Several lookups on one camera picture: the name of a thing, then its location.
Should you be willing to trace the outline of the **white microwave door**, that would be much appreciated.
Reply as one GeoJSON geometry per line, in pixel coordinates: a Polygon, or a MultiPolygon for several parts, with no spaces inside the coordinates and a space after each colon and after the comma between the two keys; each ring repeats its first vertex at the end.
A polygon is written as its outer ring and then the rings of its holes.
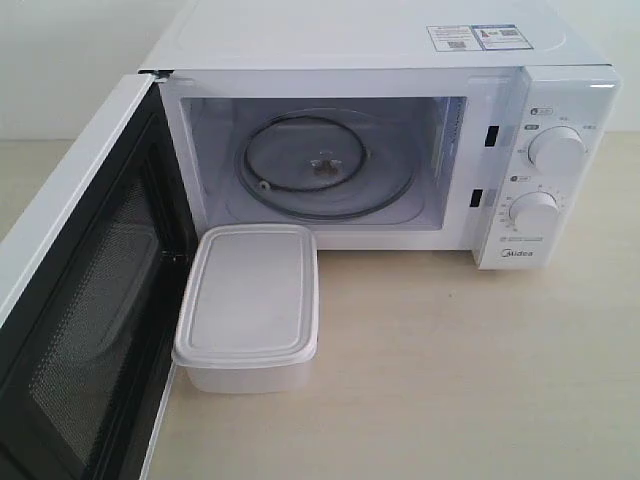
{"type": "Polygon", "coordinates": [[[1,243],[1,475],[136,479],[198,238],[162,78],[123,77],[1,243]]]}

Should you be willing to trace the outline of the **upper white control knob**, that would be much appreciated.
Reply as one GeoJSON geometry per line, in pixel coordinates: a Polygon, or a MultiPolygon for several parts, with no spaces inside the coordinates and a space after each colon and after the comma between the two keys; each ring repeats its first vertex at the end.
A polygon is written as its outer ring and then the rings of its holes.
{"type": "Polygon", "coordinates": [[[542,174],[577,175],[586,158],[586,146],[572,128],[559,126],[537,135],[528,147],[530,163],[542,174]]]}

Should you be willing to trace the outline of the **white lidded plastic container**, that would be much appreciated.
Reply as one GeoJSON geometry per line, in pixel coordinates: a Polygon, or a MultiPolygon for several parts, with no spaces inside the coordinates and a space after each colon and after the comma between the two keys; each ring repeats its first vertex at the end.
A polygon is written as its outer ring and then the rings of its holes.
{"type": "Polygon", "coordinates": [[[303,387],[318,332],[317,247],[309,229],[225,225],[202,236],[172,352],[195,388],[262,394],[303,387]]]}

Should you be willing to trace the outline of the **white microwave oven body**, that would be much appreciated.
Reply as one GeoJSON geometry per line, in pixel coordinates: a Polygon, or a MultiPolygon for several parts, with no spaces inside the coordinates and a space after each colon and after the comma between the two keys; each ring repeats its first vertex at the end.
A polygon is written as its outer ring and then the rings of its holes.
{"type": "Polygon", "coordinates": [[[543,1],[191,1],[140,67],[161,96],[196,232],[279,223],[322,250],[468,251],[485,270],[546,266],[601,141],[620,76],[543,1]],[[514,24],[531,50],[438,52],[428,26],[514,24]],[[417,174],[390,206],[311,221],[261,204],[235,156],[271,117],[340,108],[388,119],[414,146],[417,174]],[[586,146],[582,170],[550,176],[529,161],[543,131],[586,146]],[[519,231],[509,208],[547,192],[553,229],[519,231]]]}

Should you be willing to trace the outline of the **glass turntable plate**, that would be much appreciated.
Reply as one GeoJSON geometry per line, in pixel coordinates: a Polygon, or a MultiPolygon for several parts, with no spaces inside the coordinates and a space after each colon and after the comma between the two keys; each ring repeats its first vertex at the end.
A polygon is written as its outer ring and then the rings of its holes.
{"type": "Polygon", "coordinates": [[[378,212],[417,174],[412,141],[396,123],[350,109],[271,117],[240,143],[235,170],[245,190],[281,214],[323,222],[378,212]]]}

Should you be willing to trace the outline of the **lower white timer knob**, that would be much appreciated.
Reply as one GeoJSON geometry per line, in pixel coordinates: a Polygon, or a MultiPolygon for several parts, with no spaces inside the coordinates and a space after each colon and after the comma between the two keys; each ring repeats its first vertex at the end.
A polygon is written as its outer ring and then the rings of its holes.
{"type": "Polygon", "coordinates": [[[531,192],[517,198],[509,208],[513,225],[523,232],[542,233],[555,227],[559,207],[547,192],[531,192]]]}

